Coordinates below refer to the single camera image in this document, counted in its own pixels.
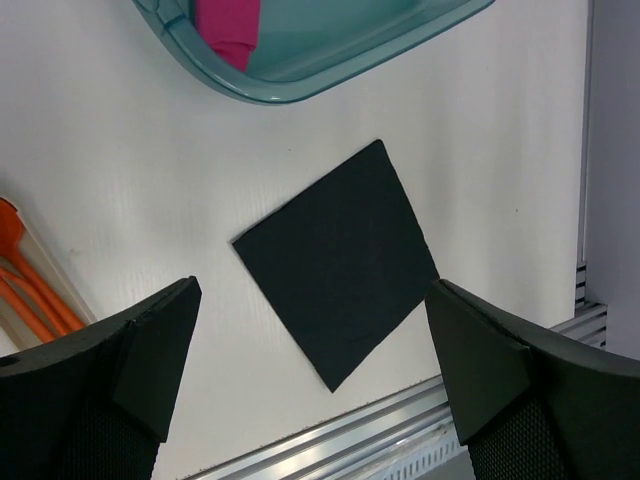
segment teal plastic tray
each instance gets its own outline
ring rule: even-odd
[[[458,25],[494,0],[262,0],[260,41],[240,72],[198,35],[190,0],[134,0],[172,55],[230,97],[298,102]]]

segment black foam square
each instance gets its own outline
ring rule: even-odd
[[[332,392],[438,278],[380,140],[233,246]]]

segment orange tongs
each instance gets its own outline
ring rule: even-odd
[[[84,327],[84,323],[67,306],[20,252],[24,224],[16,208],[0,198],[0,257],[4,257],[16,273],[0,266],[0,297],[4,298],[43,342],[64,336]],[[43,322],[14,288],[22,290],[46,318]]]

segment gray wall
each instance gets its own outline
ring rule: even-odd
[[[640,358],[640,1],[595,0],[588,142],[588,298],[610,350]]]

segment pink object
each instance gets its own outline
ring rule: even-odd
[[[244,72],[258,45],[260,0],[196,0],[196,29],[218,55]]]

